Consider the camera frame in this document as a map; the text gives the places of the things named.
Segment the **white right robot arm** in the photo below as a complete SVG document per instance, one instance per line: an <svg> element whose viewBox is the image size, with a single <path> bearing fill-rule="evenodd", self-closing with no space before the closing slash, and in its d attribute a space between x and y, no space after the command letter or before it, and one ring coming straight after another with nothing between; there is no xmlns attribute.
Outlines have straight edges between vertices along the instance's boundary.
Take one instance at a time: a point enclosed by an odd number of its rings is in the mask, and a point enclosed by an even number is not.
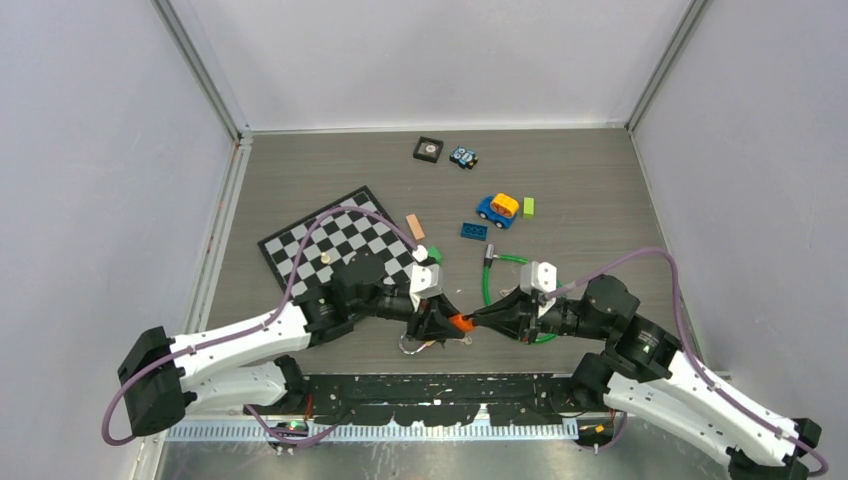
<svg viewBox="0 0 848 480"><path fill-rule="evenodd" d="M623 282L600 275L579 300L517 289L467 320L525 343L541 334L601 340L603 350L585 354L566 384L577 407L634 414L709 454L733 479L810 478L801 459L817 446L821 427L742 395L638 314L639 304Z"/></svg>

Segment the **brass padlock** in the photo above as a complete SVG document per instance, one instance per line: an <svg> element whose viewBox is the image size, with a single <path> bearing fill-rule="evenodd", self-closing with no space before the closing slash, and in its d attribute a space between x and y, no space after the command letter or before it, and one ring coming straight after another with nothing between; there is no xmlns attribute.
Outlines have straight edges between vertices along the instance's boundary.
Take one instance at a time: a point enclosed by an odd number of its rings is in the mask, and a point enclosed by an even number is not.
<svg viewBox="0 0 848 480"><path fill-rule="evenodd" d="M419 341L406 334L401 334L398 339L398 348L404 355L412 356L432 347L435 343L435 340Z"/></svg>

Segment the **orange black padlock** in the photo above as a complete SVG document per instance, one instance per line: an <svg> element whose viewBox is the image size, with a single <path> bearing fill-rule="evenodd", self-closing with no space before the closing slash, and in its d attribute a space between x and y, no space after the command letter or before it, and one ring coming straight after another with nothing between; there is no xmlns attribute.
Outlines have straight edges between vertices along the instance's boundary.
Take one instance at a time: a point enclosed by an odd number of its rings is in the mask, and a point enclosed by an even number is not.
<svg viewBox="0 0 848 480"><path fill-rule="evenodd" d="M453 315L449 318L449 321L453 326L462 331L463 333L468 333L475 329L475 325L473 319L471 317L464 316L462 314Z"/></svg>

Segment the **green cable lock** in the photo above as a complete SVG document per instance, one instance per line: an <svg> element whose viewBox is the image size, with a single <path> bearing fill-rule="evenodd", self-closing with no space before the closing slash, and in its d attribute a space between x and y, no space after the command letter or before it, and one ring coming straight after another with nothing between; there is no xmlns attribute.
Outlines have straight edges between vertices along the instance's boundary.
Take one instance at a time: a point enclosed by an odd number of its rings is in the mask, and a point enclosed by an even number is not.
<svg viewBox="0 0 848 480"><path fill-rule="evenodd" d="M500 253L493 243L487 243L483 252L481 270L481 297L483 304L489 306L498 298L505 298L514 289L514 280L519 269L529 260L526 257Z"/></svg>

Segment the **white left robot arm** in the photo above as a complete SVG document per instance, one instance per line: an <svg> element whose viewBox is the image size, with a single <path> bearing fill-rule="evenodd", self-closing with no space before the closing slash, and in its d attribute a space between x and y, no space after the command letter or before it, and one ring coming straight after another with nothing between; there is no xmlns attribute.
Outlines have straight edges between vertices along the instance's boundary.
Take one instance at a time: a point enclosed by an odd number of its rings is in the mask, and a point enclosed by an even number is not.
<svg viewBox="0 0 848 480"><path fill-rule="evenodd" d="M117 369L119 392L134 438L164 431L192 410L228 403L273 405L298 412L307 398L298 367L257 361L332 342L366 317L405 323L405 338L422 343L462 339L462 314L443 293L440 265L412 266L405 283L390 281L376 257L354 259L329 281L282 308L225 327L169 336L163 327L139 335Z"/></svg>

